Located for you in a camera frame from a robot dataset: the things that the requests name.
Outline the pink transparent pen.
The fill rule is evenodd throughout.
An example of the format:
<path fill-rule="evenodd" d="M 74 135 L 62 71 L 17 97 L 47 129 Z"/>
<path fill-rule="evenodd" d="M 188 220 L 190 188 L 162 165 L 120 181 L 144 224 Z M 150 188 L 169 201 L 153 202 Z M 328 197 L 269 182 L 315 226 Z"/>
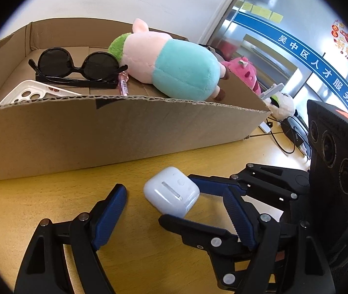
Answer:
<path fill-rule="evenodd" d="M 129 95 L 129 90 L 128 90 L 128 87 L 127 87 L 128 80 L 129 80 L 129 76 L 128 76 L 127 71 L 121 72 L 118 75 L 118 87 L 119 87 L 119 90 L 120 90 L 120 94 L 122 96 L 128 96 Z"/>

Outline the white plush toy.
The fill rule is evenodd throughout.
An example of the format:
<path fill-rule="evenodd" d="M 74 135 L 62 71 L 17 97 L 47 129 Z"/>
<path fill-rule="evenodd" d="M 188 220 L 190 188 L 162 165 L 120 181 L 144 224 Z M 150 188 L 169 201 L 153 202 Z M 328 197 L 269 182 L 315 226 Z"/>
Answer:
<path fill-rule="evenodd" d="M 283 121 L 284 119 L 295 115 L 295 103 L 289 94 L 278 92 L 270 97 L 270 99 L 272 100 L 272 103 L 266 105 L 276 120 Z"/>

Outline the magenta plush toy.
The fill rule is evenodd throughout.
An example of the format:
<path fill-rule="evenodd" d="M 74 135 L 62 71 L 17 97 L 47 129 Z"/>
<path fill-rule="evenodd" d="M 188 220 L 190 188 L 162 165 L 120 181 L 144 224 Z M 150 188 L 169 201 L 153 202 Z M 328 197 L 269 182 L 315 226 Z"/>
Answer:
<path fill-rule="evenodd" d="M 222 61 L 222 64 L 246 84 L 255 94 L 261 94 L 258 84 L 257 71 L 255 66 L 245 57 L 237 57 L 230 61 Z"/>

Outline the white earbuds case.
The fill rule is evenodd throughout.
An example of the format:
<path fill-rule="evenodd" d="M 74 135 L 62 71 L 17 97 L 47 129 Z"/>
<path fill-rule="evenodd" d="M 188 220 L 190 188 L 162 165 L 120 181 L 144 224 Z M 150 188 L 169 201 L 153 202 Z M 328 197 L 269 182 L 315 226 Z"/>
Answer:
<path fill-rule="evenodd" d="M 198 186 L 176 167 L 167 167 L 144 185 L 145 198 L 161 213 L 184 218 L 200 195 Z"/>

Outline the pink pig plush toy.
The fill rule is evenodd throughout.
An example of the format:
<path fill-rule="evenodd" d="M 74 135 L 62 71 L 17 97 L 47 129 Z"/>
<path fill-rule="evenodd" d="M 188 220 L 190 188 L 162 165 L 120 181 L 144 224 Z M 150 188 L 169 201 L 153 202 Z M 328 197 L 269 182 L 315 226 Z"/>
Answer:
<path fill-rule="evenodd" d="M 128 74 L 151 84 L 174 99 L 220 102 L 225 91 L 218 85 L 227 79 L 226 67 L 207 48 L 152 31 L 142 19 L 134 20 L 132 31 L 118 36 L 108 52 Z"/>

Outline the black sunglasses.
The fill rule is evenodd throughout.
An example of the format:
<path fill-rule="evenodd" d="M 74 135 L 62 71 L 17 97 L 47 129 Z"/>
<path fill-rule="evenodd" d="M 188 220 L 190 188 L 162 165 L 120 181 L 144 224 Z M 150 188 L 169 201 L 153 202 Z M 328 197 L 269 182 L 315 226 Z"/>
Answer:
<path fill-rule="evenodd" d="M 82 65 L 76 66 L 71 54 L 61 47 L 46 49 L 37 61 L 30 59 L 28 65 L 38 82 L 78 88 L 114 89 L 120 74 L 128 69 L 115 56 L 102 51 L 87 55 Z"/>

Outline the cardboard box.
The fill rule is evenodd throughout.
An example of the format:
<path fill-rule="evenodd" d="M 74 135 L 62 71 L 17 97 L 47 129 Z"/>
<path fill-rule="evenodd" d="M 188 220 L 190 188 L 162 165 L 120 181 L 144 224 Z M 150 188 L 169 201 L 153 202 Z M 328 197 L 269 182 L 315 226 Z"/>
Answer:
<path fill-rule="evenodd" d="M 33 79 L 30 59 L 52 47 L 67 49 L 77 65 L 131 31 L 107 19 L 57 18 L 32 22 L 0 40 L 0 180 L 133 161 L 247 137 L 270 114 L 236 76 L 221 80 L 220 102 L 165 98 L 134 79 L 118 90 L 77 88 L 72 97 L 2 99 Z"/>

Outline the clear white phone case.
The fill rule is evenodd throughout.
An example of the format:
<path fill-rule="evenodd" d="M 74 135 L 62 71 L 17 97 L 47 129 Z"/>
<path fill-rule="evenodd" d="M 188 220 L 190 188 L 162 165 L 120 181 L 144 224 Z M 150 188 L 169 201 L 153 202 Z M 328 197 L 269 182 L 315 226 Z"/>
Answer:
<path fill-rule="evenodd" d="M 35 99 L 76 97 L 80 94 L 35 80 L 25 80 L 15 86 L 1 101 L 0 106 L 32 101 Z"/>

